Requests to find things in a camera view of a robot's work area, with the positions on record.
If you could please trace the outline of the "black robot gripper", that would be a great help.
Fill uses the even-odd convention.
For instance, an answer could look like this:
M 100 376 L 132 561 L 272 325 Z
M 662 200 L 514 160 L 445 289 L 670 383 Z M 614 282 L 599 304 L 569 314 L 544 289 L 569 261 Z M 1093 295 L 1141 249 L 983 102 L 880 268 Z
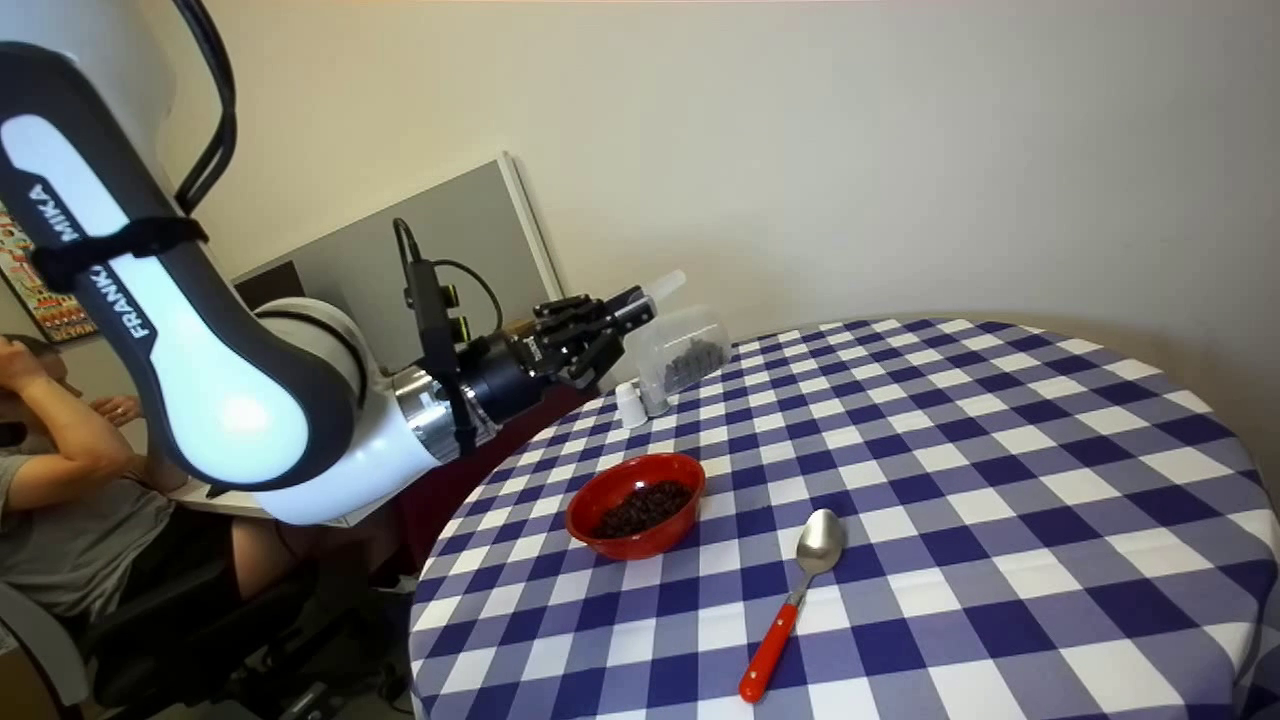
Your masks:
M 656 314 L 645 282 L 617 292 L 608 304 L 593 295 L 547 300 L 531 325 L 531 370 L 544 383 L 595 389 L 623 356 L 620 331 L 636 331 Z

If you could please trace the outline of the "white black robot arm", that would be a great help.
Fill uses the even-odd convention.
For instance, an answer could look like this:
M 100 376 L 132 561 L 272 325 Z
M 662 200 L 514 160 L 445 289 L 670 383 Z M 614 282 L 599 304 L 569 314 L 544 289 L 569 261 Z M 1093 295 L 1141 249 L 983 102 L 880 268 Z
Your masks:
M 463 341 L 442 262 L 408 229 L 392 239 L 420 356 L 399 370 L 324 300 L 245 304 L 197 221 L 236 122 L 220 118 L 166 186 L 115 118 L 124 87 L 100 71 L 115 35 L 113 17 L 80 17 L 71 0 L 6 0 L 0 200 L 43 289 L 76 295 L 130 366 L 152 446 L 220 490 L 247 490 L 263 515 L 363 518 L 547 392 L 595 383 L 656 314 L 656 292 L 633 282 Z

